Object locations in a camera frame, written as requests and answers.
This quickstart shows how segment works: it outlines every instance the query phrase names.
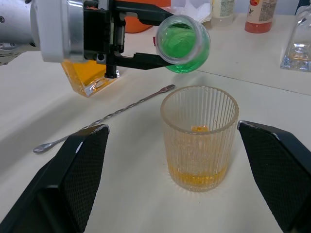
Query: green bottle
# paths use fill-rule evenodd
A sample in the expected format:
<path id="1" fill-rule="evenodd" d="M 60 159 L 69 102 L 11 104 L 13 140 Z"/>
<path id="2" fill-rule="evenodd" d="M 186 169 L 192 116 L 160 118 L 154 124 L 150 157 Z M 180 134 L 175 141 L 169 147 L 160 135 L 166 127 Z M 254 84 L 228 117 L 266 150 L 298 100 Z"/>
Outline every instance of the green bottle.
<path id="1" fill-rule="evenodd" d="M 164 20 L 155 37 L 157 53 L 176 73 L 198 69 L 209 56 L 210 38 L 203 25 L 189 16 L 171 16 Z"/>

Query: label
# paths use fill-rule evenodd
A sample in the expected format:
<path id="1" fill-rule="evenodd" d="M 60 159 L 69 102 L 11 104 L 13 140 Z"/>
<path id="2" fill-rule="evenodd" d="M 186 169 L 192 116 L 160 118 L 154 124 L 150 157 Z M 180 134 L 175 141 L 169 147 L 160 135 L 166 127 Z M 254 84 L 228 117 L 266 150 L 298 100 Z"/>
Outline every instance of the label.
<path id="1" fill-rule="evenodd" d="M 215 18 L 228 18 L 233 15 L 234 0 L 213 0 L 212 16 Z"/>
<path id="2" fill-rule="evenodd" d="M 277 0 L 250 0 L 246 21 L 249 23 L 272 22 Z"/>

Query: white table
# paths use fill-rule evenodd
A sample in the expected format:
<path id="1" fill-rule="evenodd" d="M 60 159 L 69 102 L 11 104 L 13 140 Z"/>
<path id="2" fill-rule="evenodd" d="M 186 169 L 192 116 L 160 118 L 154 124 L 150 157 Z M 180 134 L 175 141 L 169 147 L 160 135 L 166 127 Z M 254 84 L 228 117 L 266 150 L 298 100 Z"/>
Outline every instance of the white table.
<path id="1" fill-rule="evenodd" d="M 59 150 L 32 148 L 175 84 L 210 85 L 230 93 L 239 119 L 292 132 L 311 149 L 311 96 L 204 72 L 121 69 L 122 77 L 87 99 L 71 90 L 59 64 L 26 53 L 0 69 L 0 221 L 29 181 Z M 261 196 L 239 133 L 224 181 L 205 193 L 177 186 L 167 170 L 160 95 L 107 121 L 103 174 L 87 233 L 281 233 Z"/>
<path id="2" fill-rule="evenodd" d="M 236 14 L 228 27 L 208 29 L 211 51 L 199 71 L 258 83 L 311 95 L 311 73 L 280 69 L 295 16 L 274 17 L 268 33 L 253 34 L 244 30 L 246 14 Z M 139 34 L 127 34 L 125 53 L 155 53 L 151 28 Z"/>

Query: ribbed glass tumbler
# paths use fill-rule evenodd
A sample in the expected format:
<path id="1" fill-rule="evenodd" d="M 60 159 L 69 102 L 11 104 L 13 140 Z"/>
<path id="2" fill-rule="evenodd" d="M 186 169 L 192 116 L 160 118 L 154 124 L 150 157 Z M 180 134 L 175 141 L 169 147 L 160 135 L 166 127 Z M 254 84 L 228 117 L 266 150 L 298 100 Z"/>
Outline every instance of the ribbed glass tumbler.
<path id="1" fill-rule="evenodd" d="M 225 91 L 188 86 L 161 105 L 169 172 L 191 191 L 215 188 L 225 177 L 239 116 L 237 102 Z"/>

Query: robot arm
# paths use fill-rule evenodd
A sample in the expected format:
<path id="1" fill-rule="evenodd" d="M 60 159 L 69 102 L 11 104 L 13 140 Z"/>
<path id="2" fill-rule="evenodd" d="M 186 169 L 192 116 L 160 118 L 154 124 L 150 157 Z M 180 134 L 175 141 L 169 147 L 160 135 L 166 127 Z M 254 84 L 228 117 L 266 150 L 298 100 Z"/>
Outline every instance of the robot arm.
<path id="1" fill-rule="evenodd" d="M 154 5 L 116 0 L 0 0 L 0 5 L 0 65 L 32 50 L 41 50 L 45 62 L 95 60 L 107 65 L 109 78 L 115 78 L 116 66 L 171 65 L 158 55 L 121 55 L 125 16 L 158 26 L 172 15 Z"/>

